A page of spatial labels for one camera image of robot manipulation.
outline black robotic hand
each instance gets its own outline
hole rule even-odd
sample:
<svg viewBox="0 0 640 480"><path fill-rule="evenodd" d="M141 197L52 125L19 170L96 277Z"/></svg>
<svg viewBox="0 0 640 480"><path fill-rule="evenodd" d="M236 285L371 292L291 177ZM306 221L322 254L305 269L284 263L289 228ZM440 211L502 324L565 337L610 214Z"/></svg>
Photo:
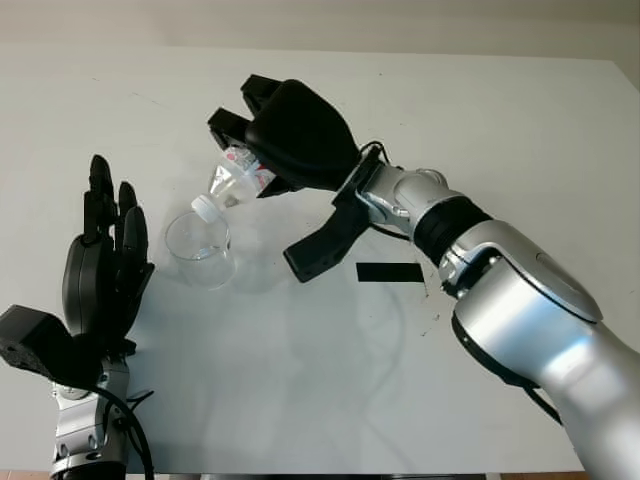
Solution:
<svg viewBox="0 0 640 480"><path fill-rule="evenodd" d="M62 284L67 327L101 352L126 350L124 337L153 272L147 226L133 187L120 184L118 204L107 161L95 155L84 194L84 233L71 244ZM114 238L110 229L115 226Z"/></svg>
<svg viewBox="0 0 640 480"><path fill-rule="evenodd" d="M133 187L123 182L116 204L109 165L99 155L89 184L84 233L71 243L62 284L67 328L53 315L20 305L0 317L0 356L64 385L93 384L103 358L135 352L125 336L154 269Z"/></svg>

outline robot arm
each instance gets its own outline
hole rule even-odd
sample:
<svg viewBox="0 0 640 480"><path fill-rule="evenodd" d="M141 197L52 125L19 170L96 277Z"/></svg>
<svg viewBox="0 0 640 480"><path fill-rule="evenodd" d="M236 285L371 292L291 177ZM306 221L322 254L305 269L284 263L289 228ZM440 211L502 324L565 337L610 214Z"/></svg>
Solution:
<svg viewBox="0 0 640 480"><path fill-rule="evenodd" d="M398 228L458 299L463 347L530 396L544 389L592 478L640 479L640 355L602 324L584 287L440 173L383 162L379 142L358 150L340 114L302 83L253 75L241 90L254 120L220 109L209 126L222 148L245 146L278 175L262 196L337 192L329 220L284 251L298 280L340 263L372 224Z"/></svg>
<svg viewBox="0 0 640 480"><path fill-rule="evenodd" d="M592 478L640 478L640 354L584 287L437 172L381 165L360 197L438 266L463 347L506 383L549 395Z"/></svg>

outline robotic hand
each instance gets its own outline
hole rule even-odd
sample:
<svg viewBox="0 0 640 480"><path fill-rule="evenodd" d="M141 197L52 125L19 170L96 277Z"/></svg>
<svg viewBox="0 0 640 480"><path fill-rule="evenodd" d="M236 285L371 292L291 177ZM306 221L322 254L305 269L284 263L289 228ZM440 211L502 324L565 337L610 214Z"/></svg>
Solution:
<svg viewBox="0 0 640 480"><path fill-rule="evenodd" d="M84 233L71 244L63 278L68 330L53 315L13 305L0 317L0 356L55 382L60 413L53 479L124 479L129 438L151 480L149 446L126 403L148 396L127 399L126 357L136 345L125 338L154 269L147 262L147 227L126 182L118 210L109 165L98 155L89 183Z"/></svg>
<svg viewBox="0 0 640 480"><path fill-rule="evenodd" d="M219 109L209 126L222 148L248 147L278 175L263 196L337 191L325 225L284 252L301 282L339 263L368 227L394 226L458 299L462 346L561 421L592 478L640 479L640 354L607 329L582 285L440 173L389 165L379 142L358 150L339 113L302 83L254 75L242 92L255 119Z"/></svg>

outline black tape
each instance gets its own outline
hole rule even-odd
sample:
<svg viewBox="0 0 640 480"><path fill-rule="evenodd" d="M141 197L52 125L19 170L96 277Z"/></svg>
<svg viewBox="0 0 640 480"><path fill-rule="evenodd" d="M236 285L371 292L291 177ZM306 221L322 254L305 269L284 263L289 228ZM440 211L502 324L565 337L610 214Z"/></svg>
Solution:
<svg viewBox="0 0 640 480"><path fill-rule="evenodd" d="M424 283L419 263L356 263L359 282Z"/></svg>

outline robot finger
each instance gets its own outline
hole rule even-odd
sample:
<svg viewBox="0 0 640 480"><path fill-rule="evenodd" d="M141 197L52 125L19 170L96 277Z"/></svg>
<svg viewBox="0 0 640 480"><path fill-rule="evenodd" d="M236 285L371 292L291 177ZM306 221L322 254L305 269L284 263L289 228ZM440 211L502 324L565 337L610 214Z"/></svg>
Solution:
<svg viewBox="0 0 640 480"><path fill-rule="evenodd" d="M122 253L122 244L124 242L125 236L124 225L127 213L129 213L129 210L136 207L137 205L138 201L136 199L136 192L133 189L133 186L128 182L122 182L120 184L120 190L118 191L118 206L120 212L118 215L118 219L116 220L115 228L115 246L117 253Z"/></svg>

